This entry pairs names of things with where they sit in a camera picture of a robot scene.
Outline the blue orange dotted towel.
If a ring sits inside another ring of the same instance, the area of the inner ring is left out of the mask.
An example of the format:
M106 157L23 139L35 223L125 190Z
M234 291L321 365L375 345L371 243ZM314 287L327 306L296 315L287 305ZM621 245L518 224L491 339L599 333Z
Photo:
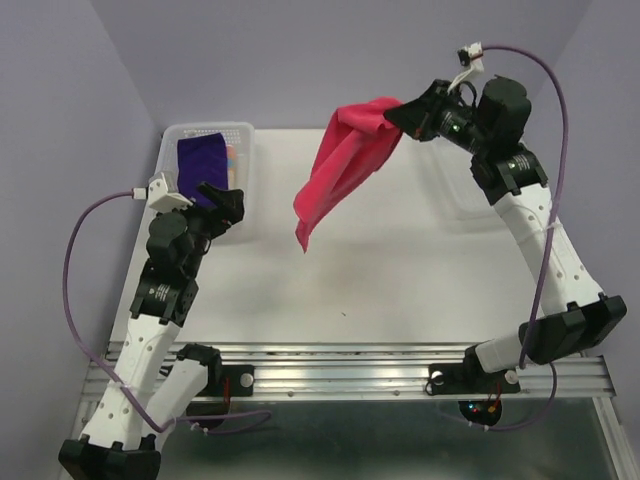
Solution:
M227 153L227 182L229 189L238 187L238 153L233 145L226 146Z

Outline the purple towel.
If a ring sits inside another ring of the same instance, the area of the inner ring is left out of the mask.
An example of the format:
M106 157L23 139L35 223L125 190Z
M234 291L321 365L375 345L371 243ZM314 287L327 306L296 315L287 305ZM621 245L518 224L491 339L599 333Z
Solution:
M209 201L198 191L201 182L227 190L226 142L221 133L180 139L177 142L179 192L197 205Z

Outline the pink towel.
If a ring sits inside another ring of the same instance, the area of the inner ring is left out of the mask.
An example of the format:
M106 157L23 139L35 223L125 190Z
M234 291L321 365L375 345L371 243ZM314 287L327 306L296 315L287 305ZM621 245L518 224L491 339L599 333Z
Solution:
M384 113L402 102L393 97L341 106L332 114L309 179L296 194L296 239L306 251L313 230L342 200L389 159L401 130Z

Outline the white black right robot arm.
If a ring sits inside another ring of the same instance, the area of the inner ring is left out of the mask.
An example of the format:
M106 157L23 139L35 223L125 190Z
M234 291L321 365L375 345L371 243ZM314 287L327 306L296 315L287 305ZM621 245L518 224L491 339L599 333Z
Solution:
M520 83L495 77L476 103L460 89L436 80L420 97L385 111L402 133L420 142L438 137L471 155L470 171L486 200L507 226L537 281L533 319L511 335L468 348L461 362L440 367L444 382L482 390L519 364L548 364L599 345L627 307L588 273L553 208L548 177L522 143L531 113Z

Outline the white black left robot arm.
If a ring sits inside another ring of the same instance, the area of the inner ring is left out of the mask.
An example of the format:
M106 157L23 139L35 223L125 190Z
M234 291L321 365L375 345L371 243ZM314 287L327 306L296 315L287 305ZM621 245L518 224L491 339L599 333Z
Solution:
M177 355L163 382L155 382L183 328L199 287L196 281L211 242L240 223L244 193L202 182L199 204L162 180L122 192L144 201L155 216L148 229L147 260L130 307L127 333L114 366L90 350L74 322L70 333L83 353L108 377L96 410L77 439L65 441L58 460L73 479L155 479L161 451L198 393L222 382L222 358L212 347L191 343Z

